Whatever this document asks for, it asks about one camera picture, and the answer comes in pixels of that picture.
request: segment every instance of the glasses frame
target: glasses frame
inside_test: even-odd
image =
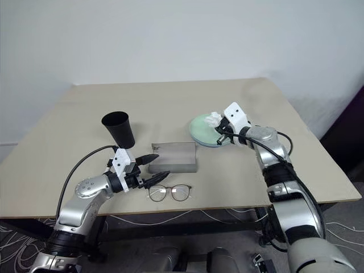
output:
[[[161,199],[161,200],[159,200],[159,201],[155,201],[155,200],[153,200],[153,198],[150,196],[150,189],[153,187],[153,186],[151,186],[149,189],[148,189],[148,194],[149,194],[149,198],[153,201],[153,202],[162,202],[164,199],[165,199],[165,197],[167,196],[167,190],[168,189],[170,189],[171,190],[171,196],[172,196],[172,198],[175,200],[175,201],[177,201],[177,202],[183,202],[183,201],[186,201],[187,199],[188,199],[188,197],[189,197],[189,193],[191,192],[191,189],[192,189],[192,186],[189,186],[189,185],[186,185],[186,184],[178,184],[178,185],[174,185],[174,186],[172,186],[172,187],[166,187],[166,186],[163,186],[163,185],[154,185],[154,186],[160,186],[160,187],[163,187],[165,190],[166,190],[166,194],[164,195],[164,197]],[[173,193],[172,193],[172,189],[174,188],[174,187],[176,187],[176,186],[186,186],[187,188],[188,188],[188,195],[187,195],[187,197],[185,198],[185,199],[183,199],[183,200],[177,200],[177,199],[175,199],[175,197],[173,196]]]

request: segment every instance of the white tissue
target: white tissue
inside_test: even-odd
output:
[[[221,115],[218,112],[212,112],[209,116],[207,116],[204,119],[204,122],[206,122],[209,127],[216,128],[220,125],[220,122],[222,120]]]

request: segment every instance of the white wall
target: white wall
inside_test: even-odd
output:
[[[3,0],[0,142],[72,84],[257,76],[320,138],[364,82],[363,14],[361,0]]]

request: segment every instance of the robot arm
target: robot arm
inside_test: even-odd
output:
[[[139,165],[145,165],[158,155],[134,158],[130,151],[117,149],[112,159],[116,173],[108,170],[101,176],[78,183],[73,197],[62,208],[54,231],[44,250],[38,254],[30,273],[77,272],[76,264],[85,237],[95,221],[101,205],[115,193],[131,188],[150,188],[169,175],[161,172],[150,179],[139,177]]]
[[[225,109],[216,131],[222,135],[218,144],[230,138],[237,146],[255,150],[272,202],[270,220],[278,223],[275,232],[287,243],[291,272],[356,272],[339,249],[324,239],[320,208],[293,170],[277,131],[252,126],[236,102]]]

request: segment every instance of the white cable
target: white cable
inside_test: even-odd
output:
[[[107,221],[105,221],[105,224],[106,224],[106,233],[109,232],[109,223]]]
[[[235,212],[238,212],[238,213],[244,213],[244,212],[251,212],[251,211],[255,211],[255,209],[247,209],[247,210],[237,210],[237,209],[231,209]]]
[[[10,245],[10,240],[16,235],[17,233],[13,234],[13,236],[11,236],[11,238],[9,240],[7,240],[7,244],[6,246]],[[20,242],[20,241],[23,241],[24,239],[26,238],[26,236],[23,236],[22,239],[20,240],[17,240],[15,242]],[[7,256],[4,260],[1,260],[0,264],[4,264],[4,263],[7,263],[8,261],[10,261],[11,259],[13,259],[13,257],[15,257],[18,253],[19,249],[17,249],[15,252],[11,253],[9,256]]]
[[[230,222],[224,222],[224,221],[221,221],[219,219],[216,219],[216,218],[212,217],[210,214],[207,214],[207,212],[205,212],[203,210],[200,210],[200,211],[203,212],[207,217],[209,217],[209,218],[211,218],[211,219],[213,219],[213,220],[215,220],[217,222],[224,223],[224,224],[233,224],[233,223],[230,223]]]
[[[55,219],[47,218],[47,219],[45,219],[44,223],[46,224],[47,221],[49,221],[50,223],[55,223],[56,222]]]
[[[35,245],[33,243],[30,243],[29,246],[33,246],[36,249],[36,253],[34,253],[33,255],[31,255],[31,256],[29,256],[28,258],[25,258],[25,259],[20,258],[20,261],[29,260],[29,259],[33,258],[35,255],[37,255],[38,253],[40,253],[43,250],[43,249],[39,249],[37,247],[37,245]]]
[[[25,249],[31,244],[31,243],[33,243],[33,242],[35,242],[36,241],[36,239],[33,239],[33,238],[29,238],[21,247],[20,247],[20,249],[19,249],[19,252],[17,253],[17,255],[16,255],[16,258],[15,258],[15,263],[14,263],[14,271],[16,272],[16,264],[21,268],[21,269],[23,269],[23,270],[25,270],[25,269],[29,269],[31,266],[28,266],[28,267],[26,267],[26,266],[24,266],[23,264],[22,264],[22,261],[21,261],[21,258],[22,258],[22,255],[23,255],[23,253],[24,253],[24,251],[25,251]]]
[[[9,243],[10,241],[11,241],[11,239],[13,239],[15,236],[17,235],[17,232],[15,232],[10,238],[9,238],[9,240],[7,240],[7,242],[5,243],[5,244],[7,244],[7,243]]]
[[[19,239],[17,239],[17,240],[16,240],[16,241],[14,241],[14,242],[7,243],[6,245],[1,246],[1,247],[0,247],[0,250],[4,249],[5,247],[11,246],[11,245],[13,245],[13,244],[15,244],[15,243],[21,242],[21,241],[23,241],[23,240],[24,240],[24,239],[26,239],[26,238],[27,238],[26,236],[20,237]]]
[[[339,225],[339,226],[342,226],[342,227],[343,227],[343,228],[345,228],[345,229],[349,229],[349,230],[354,231],[354,232],[364,232],[364,230],[351,229],[350,227],[345,226],[345,225],[343,225],[343,224],[341,224],[341,223],[338,223],[338,222],[330,222],[330,223],[326,223],[326,224],[327,224],[327,225],[332,225],[332,224]]]
[[[12,232],[12,230],[11,229],[8,229],[7,227],[5,227],[5,226],[0,226],[0,231],[1,232]]]
[[[21,250],[20,250],[20,252],[18,252],[18,255],[16,256],[16,263],[17,263],[17,265],[21,268],[21,269],[23,269],[23,270],[26,270],[26,269],[30,269],[32,266],[30,265],[30,266],[24,266],[23,264],[22,264],[22,255],[23,255],[23,253],[24,253],[24,251],[29,247],[29,246],[31,246],[31,245],[34,245],[34,244],[32,244],[31,242],[34,242],[34,241],[36,241],[35,239],[31,239],[26,245],[24,245],[22,248],[21,248]],[[40,253],[40,251],[41,250],[39,250],[38,249],[38,247],[36,247],[35,246],[35,248],[36,248],[36,252],[33,254],[33,255],[31,255],[30,257],[28,257],[27,259],[24,259],[24,260],[29,260],[29,259],[31,259],[31,258],[33,258],[35,255],[38,255],[38,253]]]
[[[327,231],[328,231],[328,232],[330,232],[332,235],[334,235],[336,238],[338,238],[338,239],[340,239],[340,240],[342,240],[342,241],[344,241],[344,242],[347,242],[347,243],[353,243],[354,245],[358,245],[358,246],[364,246],[364,244],[362,244],[362,243],[356,243],[356,242],[351,242],[351,241],[345,240],[345,239],[343,239],[343,238],[339,237],[338,235],[336,235],[335,233],[333,233],[333,232],[332,232],[331,230],[329,230],[329,229],[327,229]]]
[[[123,219],[123,218],[117,217],[117,216],[115,216],[115,215],[110,215],[110,216],[111,216],[111,217],[114,217],[114,218],[116,218],[116,219],[119,219],[119,220],[121,220],[121,221],[124,221],[124,222],[130,223],[130,224],[133,224],[133,225],[139,225],[139,226],[155,226],[155,225],[160,225],[160,224],[163,224],[163,223],[166,223],[166,222],[172,221],[172,220],[174,220],[174,219],[177,219],[177,218],[179,218],[179,217],[181,217],[181,216],[183,216],[183,215],[185,215],[185,214],[187,214],[187,213],[190,213],[191,211],[192,211],[192,210],[189,210],[189,211],[184,212],[184,213],[182,213],[182,214],[180,214],[180,215],[177,215],[176,217],[173,217],[173,218],[171,218],[171,219],[168,219],[168,220],[165,220],[165,221],[163,221],[163,222],[159,222],[159,223],[152,223],[152,224],[136,223],[136,222],[132,222],[132,221],[125,220],[125,219]]]
[[[233,213],[231,213],[231,212],[229,212],[229,210],[227,210],[227,209],[225,209],[226,210],[226,212],[227,213],[229,213],[231,216],[233,216],[236,220],[238,220],[240,223],[242,223],[243,221],[239,218],[239,217],[237,217],[237,216],[235,216]]]
[[[339,246],[339,247],[343,247],[343,248],[345,248],[345,249],[350,249],[350,250],[353,250],[354,252],[356,252],[356,253],[358,253],[358,254],[360,254],[360,255],[364,256],[364,253],[361,253],[361,252],[359,252],[358,250],[352,249],[352,248],[351,248],[351,247],[349,247],[349,246],[337,245],[337,244],[335,244],[335,243],[334,243],[334,246]]]
[[[259,218],[258,220],[255,220],[254,222],[259,222],[260,220],[266,218],[268,216],[268,213],[266,215],[264,215],[262,218]]]

